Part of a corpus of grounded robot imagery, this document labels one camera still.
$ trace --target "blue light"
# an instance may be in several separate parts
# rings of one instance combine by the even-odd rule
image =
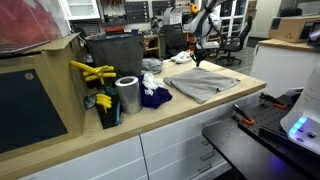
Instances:
[[[289,134],[290,134],[290,135],[294,135],[294,134],[297,132],[297,130],[298,130],[298,129],[291,128],[290,131],[289,131]]]
[[[298,122],[300,122],[300,123],[305,123],[307,121],[307,117],[305,117],[305,116],[301,116],[301,118],[298,120]]]
[[[293,127],[294,127],[295,129],[299,129],[299,128],[301,128],[301,126],[302,126],[302,124],[298,124],[298,123],[296,123],[296,124],[294,124],[294,126],[293,126]]]
[[[291,127],[289,135],[293,136],[298,131],[298,129],[301,128],[301,126],[307,121],[307,119],[307,117],[301,116],[299,120]]]

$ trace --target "black chair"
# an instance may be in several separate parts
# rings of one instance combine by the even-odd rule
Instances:
[[[164,25],[163,30],[166,41],[166,58],[186,50],[186,38],[183,35],[181,24]]]
[[[231,65],[231,62],[233,61],[239,61],[239,64],[241,64],[242,60],[236,58],[235,56],[231,56],[231,52],[239,52],[243,49],[244,41],[251,30],[251,26],[252,26],[252,16],[248,16],[247,26],[240,33],[240,36],[231,36],[224,39],[223,44],[220,47],[220,51],[224,51],[224,53],[228,53],[228,55],[220,56],[216,60],[216,63],[218,63],[223,59],[227,59],[228,60],[227,65]]]
[[[300,8],[284,8],[280,11],[280,17],[301,16],[302,9]]]

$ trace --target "folded gray towel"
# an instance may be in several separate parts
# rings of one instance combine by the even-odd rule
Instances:
[[[151,72],[156,74],[162,71],[162,61],[156,58],[144,58],[142,59],[141,72],[144,74],[146,72]]]
[[[225,77],[199,67],[172,77],[165,77],[163,81],[192,97],[199,104],[211,98],[217,91],[224,91],[240,83],[238,79]]]

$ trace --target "cabinet drawer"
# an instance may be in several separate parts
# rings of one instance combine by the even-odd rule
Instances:
[[[158,171],[150,173],[150,180],[184,180],[191,179],[201,173],[206,173],[220,163],[226,162],[223,157],[216,151],[214,156],[208,156],[208,159],[203,159],[206,155],[212,152],[212,148],[207,147],[202,149],[180,161],[170,164]]]
[[[169,164],[186,158],[191,154],[212,146],[210,144],[205,144],[202,142],[207,142],[202,135],[198,135],[186,141],[170,146],[156,154],[146,156],[146,163],[149,173],[155,172]]]
[[[233,103],[237,103],[240,107],[247,104],[257,104],[259,103],[258,94],[239,98],[141,134],[145,156],[150,156],[179,142],[200,135],[204,123],[213,123],[221,115],[232,114],[231,106]]]
[[[130,163],[124,167],[115,169],[111,172],[103,174],[101,176],[95,177],[92,180],[128,180],[128,179],[142,179],[142,177],[147,176],[146,165],[144,159],[141,158],[133,163]]]
[[[204,173],[201,173],[198,176],[192,178],[191,180],[213,180],[221,174],[229,171],[231,168],[232,167],[228,164],[227,161],[223,161],[216,166],[208,169]]]
[[[143,158],[138,136],[22,178],[87,180]]]

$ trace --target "workbench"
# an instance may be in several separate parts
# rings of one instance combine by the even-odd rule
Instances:
[[[250,76],[266,81],[265,92],[278,97],[290,88],[305,86],[320,62],[319,55],[319,51],[307,43],[259,41]]]
[[[164,61],[163,71],[155,75],[155,78],[170,77],[194,67],[194,62],[177,65],[171,61]],[[171,101],[166,102],[156,110],[143,108],[134,115],[122,114],[122,124],[108,129],[102,129],[95,109],[87,110],[83,135],[0,162],[0,179],[16,179],[36,173],[183,118],[210,110],[213,107],[218,107],[266,86],[266,83],[261,80],[209,62],[203,61],[200,67],[224,76],[238,78],[241,82],[231,89],[215,94],[203,104],[197,104],[177,89],[166,86],[173,96]]]

